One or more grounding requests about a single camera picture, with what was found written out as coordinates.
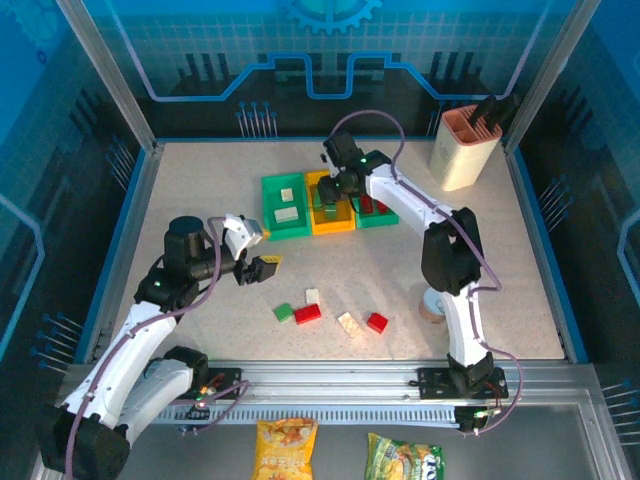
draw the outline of green snack bag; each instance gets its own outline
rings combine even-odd
[[[400,442],[369,434],[365,480],[444,480],[440,447]]]

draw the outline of white block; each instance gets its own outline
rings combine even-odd
[[[293,202],[293,189],[283,188],[280,190],[280,196],[282,197],[283,202]]]
[[[296,207],[281,208],[273,212],[277,223],[290,222],[298,219],[298,209]]]
[[[317,288],[307,288],[307,291],[305,293],[307,294],[307,305],[320,303],[320,292]]]
[[[338,323],[352,339],[355,339],[362,334],[362,328],[360,328],[358,322],[356,322],[355,318],[353,318],[349,312],[340,316],[338,318]]]

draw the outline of yellow tray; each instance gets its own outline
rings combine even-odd
[[[324,208],[313,209],[313,195],[321,177],[329,175],[329,170],[308,172],[304,175],[304,183],[307,187],[309,213],[311,217],[311,231],[314,235],[325,235],[327,233],[349,232],[356,229],[356,216],[351,209],[348,200],[340,200],[336,203],[336,219],[328,220],[324,214]]]

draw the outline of red block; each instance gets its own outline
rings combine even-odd
[[[296,323],[298,325],[302,325],[303,323],[307,323],[308,321],[315,320],[322,316],[322,313],[320,313],[320,307],[317,303],[300,308],[293,312],[293,314],[296,317]]]
[[[389,207],[387,207],[384,203],[378,202],[376,200],[376,207],[378,207],[378,211],[380,213],[387,213],[389,211]]]
[[[369,317],[369,320],[367,320],[367,325],[369,326],[369,328],[372,328],[378,333],[382,333],[384,329],[387,328],[387,323],[389,323],[389,320],[384,318],[379,313],[372,313]]]
[[[360,213],[366,215],[373,213],[373,199],[369,195],[360,195]]]

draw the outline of green tray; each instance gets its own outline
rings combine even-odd
[[[282,201],[280,190],[283,188],[291,188],[293,190],[293,201]],[[288,207],[296,207],[298,209],[298,219],[277,223],[274,212]],[[308,237],[311,235],[307,190],[302,173],[262,177],[262,208],[264,225],[271,232],[270,240],[286,240],[288,238]]]
[[[375,200],[373,201],[373,213],[361,214],[360,198],[353,199],[353,205],[356,207],[356,228],[383,227],[385,225],[396,225],[400,222],[400,217],[391,209],[387,213],[380,213]]]

